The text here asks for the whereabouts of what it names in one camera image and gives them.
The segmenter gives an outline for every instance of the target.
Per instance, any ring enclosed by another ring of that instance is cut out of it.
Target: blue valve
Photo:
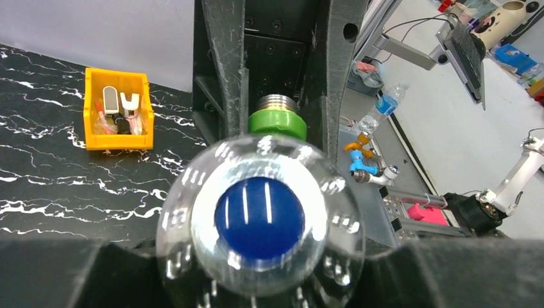
[[[219,236],[247,260],[270,260],[288,252],[304,230],[298,198],[282,182],[256,177],[237,182],[220,197]]]
[[[353,150],[350,152],[350,159],[353,164],[350,165],[350,172],[364,170],[371,175],[378,174],[378,167],[370,167],[362,163],[362,152],[359,150]]]

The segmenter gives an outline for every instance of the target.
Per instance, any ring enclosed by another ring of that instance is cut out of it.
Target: black marble surface
[[[149,151],[85,149],[84,67],[0,45],[0,238],[155,236],[166,194],[205,148],[191,95],[150,87]]]

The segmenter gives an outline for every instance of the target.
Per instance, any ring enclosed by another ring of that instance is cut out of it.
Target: blue box
[[[515,55],[509,55],[509,53],[515,51],[518,51],[518,53]],[[497,49],[497,51],[495,51],[495,57],[502,63],[517,68],[518,70],[516,71],[516,74],[519,75],[525,73],[531,67],[536,65],[536,62],[533,59],[510,44],[506,44]]]

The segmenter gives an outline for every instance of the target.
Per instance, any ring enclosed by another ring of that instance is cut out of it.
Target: gray floor
[[[376,100],[374,97],[361,94],[352,89],[346,89],[342,102],[341,115],[358,121],[366,115],[376,103]],[[414,162],[404,150],[400,139],[389,121],[380,123],[378,129],[374,132],[374,139],[382,152],[386,164],[399,167],[400,175],[395,179],[397,187],[413,191],[414,193],[429,193],[425,182],[414,167]]]

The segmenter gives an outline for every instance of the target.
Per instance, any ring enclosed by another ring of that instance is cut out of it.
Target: hole
[[[349,23],[344,26],[344,39],[348,41],[348,43],[355,43],[357,40],[357,35],[359,34],[359,29],[356,25]]]
[[[502,8],[509,11],[515,11],[523,8],[525,4],[521,1],[509,1],[502,5]]]

